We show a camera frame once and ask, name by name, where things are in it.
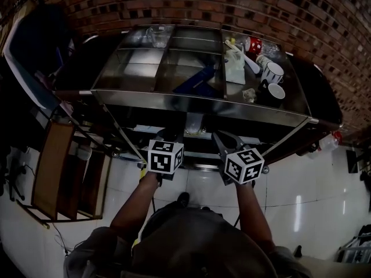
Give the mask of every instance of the chair leg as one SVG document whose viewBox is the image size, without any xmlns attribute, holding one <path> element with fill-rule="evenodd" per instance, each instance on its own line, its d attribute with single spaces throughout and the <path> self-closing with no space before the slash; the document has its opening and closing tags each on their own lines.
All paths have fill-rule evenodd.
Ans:
<svg viewBox="0 0 371 278">
<path fill-rule="evenodd" d="M 13 184 L 10 180 L 10 178 L 8 177 L 9 181 L 8 181 L 8 184 L 9 184 L 9 197 L 10 197 L 10 200 L 12 202 L 14 202 L 14 197 L 13 197 Z"/>
<path fill-rule="evenodd" d="M 20 199 L 21 199 L 22 201 L 24 201 L 24 196 L 22 196 L 21 193 L 19 192 L 19 190 L 18 190 L 17 185 L 15 184 L 15 182 L 12 182 L 12 185 L 13 185 L 14 190 L 16 191 L 18 197 L 20 197 Z"/>
<path fill-rule="evenodd" d="M 2 182 L 2 180 L 0 179 L 0 197 L 4 194 L 4 184 L 5 181 Z"/>
</svg>

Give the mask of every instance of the red object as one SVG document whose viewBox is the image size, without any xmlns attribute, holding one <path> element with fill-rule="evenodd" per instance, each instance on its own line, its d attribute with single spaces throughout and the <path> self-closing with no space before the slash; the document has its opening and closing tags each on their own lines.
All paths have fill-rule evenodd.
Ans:
<svg viewBox="0 0 371 278">
<path fill-rule="evenodd" d="M 261 40 L 256 37 L 248 37 L 245 43 L 245 50 L 249 53 L 259 54 L 263 47 Z"/>
<path fill-rule="evenodd" d="M 332 133 L 332 136 L 335 137 L 335 139 L 339 142 L 339 144 L 343 142 L 343 135 L 341 135 L 339 131 Z"/>
</svg>

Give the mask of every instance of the brick wall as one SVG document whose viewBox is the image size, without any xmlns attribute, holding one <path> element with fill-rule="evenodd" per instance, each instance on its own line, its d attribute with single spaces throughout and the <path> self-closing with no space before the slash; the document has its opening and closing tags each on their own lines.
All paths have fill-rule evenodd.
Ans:
<svg viewBox="0 0 371 278">
<path fill-rule="evenodd" d="M 275 41 L 328 77 L 344 115 L 343 135 L 371 125 L 371 0 L 46 0 L 81 37 L 136 24 L 223 28 Z M 5 14 L 16 0 L 0 0 Z"/>
</svg>

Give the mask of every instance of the shoe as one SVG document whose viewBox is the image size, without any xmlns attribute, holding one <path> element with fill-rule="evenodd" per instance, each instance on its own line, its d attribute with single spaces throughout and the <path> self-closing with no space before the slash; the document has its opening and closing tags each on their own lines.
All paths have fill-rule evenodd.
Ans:
<svg viewBox="0 0 371 278">
<path fill-rule="evenodd" d="M 182 192 L 176 201 L 180 203 L 183 208 L 186 208 L 190 202 L 190 194 L 187 192 Z"/>
</svg>

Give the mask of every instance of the white tile floor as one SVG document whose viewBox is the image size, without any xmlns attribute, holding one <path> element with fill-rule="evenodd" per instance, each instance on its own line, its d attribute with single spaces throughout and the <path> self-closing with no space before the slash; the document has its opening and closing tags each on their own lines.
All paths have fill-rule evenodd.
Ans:
<svg viewBox="0 0 371 278">
<path fill-rule="evenodd" d="M 22 159 L 36 168 L 38 153 Z M 135 189 L 140 172 L 136 164 L 112 162 L 104 217 L 98 221 L 57 224 L 66 246 L 73 248 L 94 228 L 107 226 Z M 21 190 L 30 202 L 33 176 L 20 177 Z M 233 185 L 224 186 L 217 173 L 178 170 L 173 181 L 164 181 L 155 193 L 161 208 L 187 191 L 192 206 L 209 206 L 234 224 L 238 202 Z M 337 249 L 350 240 L 363 224 L 371 223 L 369 195 L 359 174 L 348 174 L 345 149 L 323 153 L 315 160 L 297 155 L 270 166 L 270 173 L 256 182 L 255 193 L 277 245 L 303 254 L 332 259 Z M 153 210 L 150 207 L 147 218 Z M 19 269 L 31 278 L 63 277 L 64 250 L 54 227 L 49 230 L 10 202 L 7 191 L 0 197 L 0 237 L 3 247 Z"/>
</svg>

